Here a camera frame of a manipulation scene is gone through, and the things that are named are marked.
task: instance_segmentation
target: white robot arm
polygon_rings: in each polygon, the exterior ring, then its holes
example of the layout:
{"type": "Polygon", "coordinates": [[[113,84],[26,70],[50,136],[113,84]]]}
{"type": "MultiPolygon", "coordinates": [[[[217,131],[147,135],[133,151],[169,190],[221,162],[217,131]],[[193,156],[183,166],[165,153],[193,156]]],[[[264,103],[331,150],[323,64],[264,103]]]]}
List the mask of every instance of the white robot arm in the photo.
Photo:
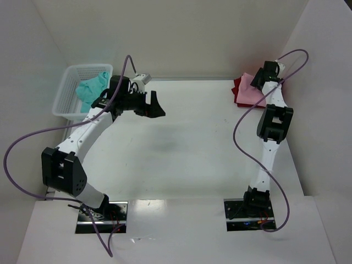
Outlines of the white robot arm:
{"type": "MultiPolygon", "coordinates": [[[[279,73],[284,70],[282,63],[265,62],[251,83],[266,97],[267,106],[263,112],[257,128],[257,135],[262,139],[263,150],[261,163],[271,171],[279,144],[286,138],[293,109],[287,107],[283,100],[281,79],[279,73]]],[[[252,178],[248,190],[244,194],[244,208],[248,212],[255,212],[267,208],[270,204],[270,177],[263,169],[259,170],[258,176],[252,178]]]]}
{"type": "MultiPolygon", "coordinates": [[[[75,197],[102,217],[109,217],[111,211],[119,209],[113,208],[116,205],[109,204],[108,196],[87,182],[87,175],[81,164],[88,150],[123,111],[133,110],[137,115],[149,118],[165,116],[155,91],[151,91],[151,103],[146,103],[144,88],[151,80],[149,74],[140,74],[131,80],[124,76],[122,78],[120,89],[109,109],[97,119],[78,127],[56,148],[47,147],[42,153],[43,183],[75,197]]],[[[92,104],[84,121],[91,120],[105,108],[117,88],[119,79],[120,76],[111,78],[109,89],[92,104]]]]}

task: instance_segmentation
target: teal cloth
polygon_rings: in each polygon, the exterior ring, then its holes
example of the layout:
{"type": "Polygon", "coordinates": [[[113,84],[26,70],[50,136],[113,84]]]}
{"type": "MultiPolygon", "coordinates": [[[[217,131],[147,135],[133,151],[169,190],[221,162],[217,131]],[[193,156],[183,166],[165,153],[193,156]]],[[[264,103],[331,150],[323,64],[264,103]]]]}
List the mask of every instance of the teal cloth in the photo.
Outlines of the teal cloth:
{"type": "Polygon", "coordinates": [[[76,88],[78,98],[83,102],[81,113],[88,113],[92,103],[98,98],[109,83],[110,73],[104,71],[93,79],[81,81],[76,88]]]}

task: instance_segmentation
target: plastic basket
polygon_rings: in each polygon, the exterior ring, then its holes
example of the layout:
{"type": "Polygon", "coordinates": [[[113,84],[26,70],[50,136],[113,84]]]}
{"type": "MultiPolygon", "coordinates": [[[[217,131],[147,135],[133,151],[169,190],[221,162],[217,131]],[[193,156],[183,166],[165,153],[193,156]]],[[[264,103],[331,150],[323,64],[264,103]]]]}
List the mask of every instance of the plastic basket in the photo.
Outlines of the plastic basket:
{"type": "Polygon", "coordinates": [[[109,72],[112,76],[110,64],[81,64],[66,69],[56,94],[52,113],[68,120],[83,120],[87,113],[81,113],[82,101],[77,97],[76,88],[81,81],[92,79],[101,72],[109,72]]]}

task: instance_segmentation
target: metal base plate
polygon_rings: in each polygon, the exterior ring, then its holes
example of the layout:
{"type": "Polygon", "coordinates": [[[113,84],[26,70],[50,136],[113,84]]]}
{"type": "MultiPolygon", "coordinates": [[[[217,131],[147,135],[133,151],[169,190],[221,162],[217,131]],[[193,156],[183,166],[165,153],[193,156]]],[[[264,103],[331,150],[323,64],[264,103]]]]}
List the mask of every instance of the metal base plate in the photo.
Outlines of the metal base plate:
{"type": "MultiPolygon", "coordinates": [[[[119,214],[119,221],[111,220],[101,220],[97,219],[94,216],[95,224],[97,225],[99,233],[111,233],[112,230],[117,226],[117,224],[124,224],[121,226],[116,233],[126,233],[126,220],[127,220],[127,208],[128,202],[121,201],[110,201],[110,204],[116,204],[120,206],[121,211],[119,214]]],[[[77,225],[76,225],[76,234],[92,234],[95,233],[93,224],[89,216],[85,215],[81,211],[78,213],[77,225]]]]}
{"type": "Polygon", "coordinates": [[[243,209],[243,199],[225,199],[224,209],[227,231],[261,230],[261,222],[266,220],[265,229],[276,229],[271,203],[267,209],[257,215],[248,216],[243,209]]]}

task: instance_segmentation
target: pink towel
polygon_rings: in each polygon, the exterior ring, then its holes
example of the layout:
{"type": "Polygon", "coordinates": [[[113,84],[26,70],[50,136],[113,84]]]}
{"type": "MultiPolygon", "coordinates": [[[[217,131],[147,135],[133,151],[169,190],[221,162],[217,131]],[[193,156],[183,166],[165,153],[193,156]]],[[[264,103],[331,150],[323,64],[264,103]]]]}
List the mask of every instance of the pink towel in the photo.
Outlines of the pink towel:
{"type": "MultiPolygon", "coordinates": [[[[254,76],[244,73],[241,77],[241,83],[238,88],[238,95],[236,98],[237,104],[254,105],[261,98],[263,98],[263,93],[257,88],[251,86],[254,76]]],[[[266,107],[266,101],[261,101],[258,106],[266,107]]]]}

